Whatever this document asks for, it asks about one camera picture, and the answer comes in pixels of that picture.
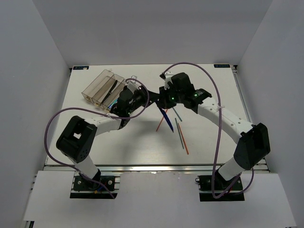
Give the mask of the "rainbow iridescent spoon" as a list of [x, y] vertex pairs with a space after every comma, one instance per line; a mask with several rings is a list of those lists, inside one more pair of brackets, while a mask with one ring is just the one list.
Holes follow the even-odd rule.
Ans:
[[108, 110], [110, 111], [113, 107], [114, 104], [117, 103], [117, 99], [115, 99], [109, 106], [108, 106]]

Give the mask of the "black iridescent knife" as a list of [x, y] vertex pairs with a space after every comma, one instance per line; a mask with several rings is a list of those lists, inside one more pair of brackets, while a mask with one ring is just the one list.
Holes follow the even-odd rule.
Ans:
[[116, 85], [118, 83], [118, 80], [115, 80], [111, 88], [109, 89], [108, 93], [105, 95], [105, 97], [102, 100], [102, 104], [108, 99], [108, 97], [111, 95], [112, 91], [115, 89]]

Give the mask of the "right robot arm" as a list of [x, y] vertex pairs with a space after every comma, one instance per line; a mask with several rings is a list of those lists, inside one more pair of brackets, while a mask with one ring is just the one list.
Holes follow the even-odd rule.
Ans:
[[270, 153], [268, 129], [264, 124], [253, 124], [219, 106], [208, 91], [195, 89], [187, 74], [178, 73], [165, 78], [164, 86], [159, 91], [161, 108], [169, 109], [183, 104], [221, 127], [236, 143], [233, 157], [215, 172], [214, 182], [219, 189], [226, 189], [235, 176], [252, 169]]

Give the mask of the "blue iridescent knife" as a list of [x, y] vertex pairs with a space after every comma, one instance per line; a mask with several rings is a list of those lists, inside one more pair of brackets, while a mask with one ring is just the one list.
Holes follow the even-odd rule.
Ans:
[[171, 129], [172, 132], [174, 132], [174, 128], [172, 126], [172, 123], [166, 113], [166, 110], [170, 109], [171, 107], [170, 106], [167, 106], [167, 104], [161, 100], [160, 98], [156, 101], [156, 105], [157, 107], [159, 108], [161, 114], [163, 115], [166, 123], [168, 124], [169, 128]]

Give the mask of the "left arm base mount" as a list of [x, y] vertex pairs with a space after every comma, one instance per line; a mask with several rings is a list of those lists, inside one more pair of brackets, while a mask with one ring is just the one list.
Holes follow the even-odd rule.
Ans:
[[120, 188], [119, 175], [101, 175], [100, 182], [106, 186], [110, 193], [100, 184], [88, 181], [81, 175], [74, 175], [70, 191], [71, 199], [114, 200]]

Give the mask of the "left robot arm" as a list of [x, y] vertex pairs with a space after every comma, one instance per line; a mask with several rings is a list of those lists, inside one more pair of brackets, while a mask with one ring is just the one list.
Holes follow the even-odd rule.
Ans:
[[141, 106], [150, 106], [158, 98], [158, 93], [141, 87], [133, 92], [124, 88], [110, 110], [113, 117], [83, 119], [76, 115], [70, 119], [56, 142], [56, 148], [85, 176], [84, 184], [89, 189], [94, 190], [100, 185], [101, 172], [89, 156], [95, 137], [124, 128], [135, 110]]

